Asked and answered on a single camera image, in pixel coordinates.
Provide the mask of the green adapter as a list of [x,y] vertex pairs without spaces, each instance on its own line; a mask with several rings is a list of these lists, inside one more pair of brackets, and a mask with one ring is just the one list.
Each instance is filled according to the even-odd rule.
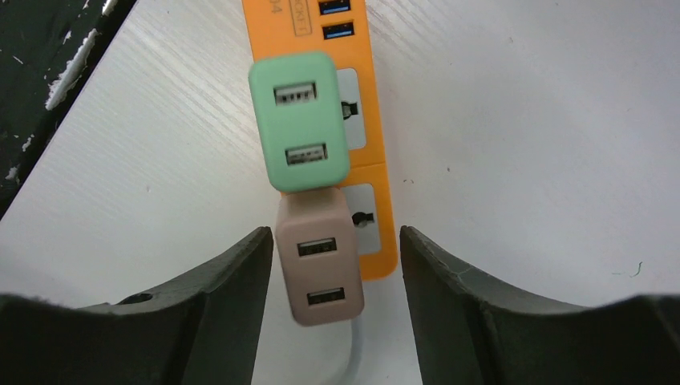
[[321,51],[257,60],[249,70],[270,184],[281,193],[335,186],[350,171],[336,67]]

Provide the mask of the orange power strip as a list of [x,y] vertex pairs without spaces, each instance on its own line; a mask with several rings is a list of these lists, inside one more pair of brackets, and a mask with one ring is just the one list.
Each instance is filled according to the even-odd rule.
[[350,172],[339,185],[358,237],[362,279],[398,264],[398,246],[364,1],[244,1],[254,59],[324,51],[338,70]]

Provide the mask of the pink adapter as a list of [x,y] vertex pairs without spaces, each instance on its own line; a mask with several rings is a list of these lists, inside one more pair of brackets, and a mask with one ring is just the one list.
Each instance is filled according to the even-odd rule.
[[338,188],[282,196],[274,239],[298,324],[318,326],[362,313],[358,241],[346,198]]

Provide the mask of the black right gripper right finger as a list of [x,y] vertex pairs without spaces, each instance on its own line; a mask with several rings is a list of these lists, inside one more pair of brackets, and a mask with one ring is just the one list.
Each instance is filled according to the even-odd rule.
[[425,384],[678,383],[678,295],[577,306],[510,285],[414,227],[399,240]]

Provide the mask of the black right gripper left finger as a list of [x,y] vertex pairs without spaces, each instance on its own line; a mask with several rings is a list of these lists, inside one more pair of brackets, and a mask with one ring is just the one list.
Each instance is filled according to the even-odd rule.
[[248,384],[273,259],[267,227],[116,304],[1,296],[4,384]]

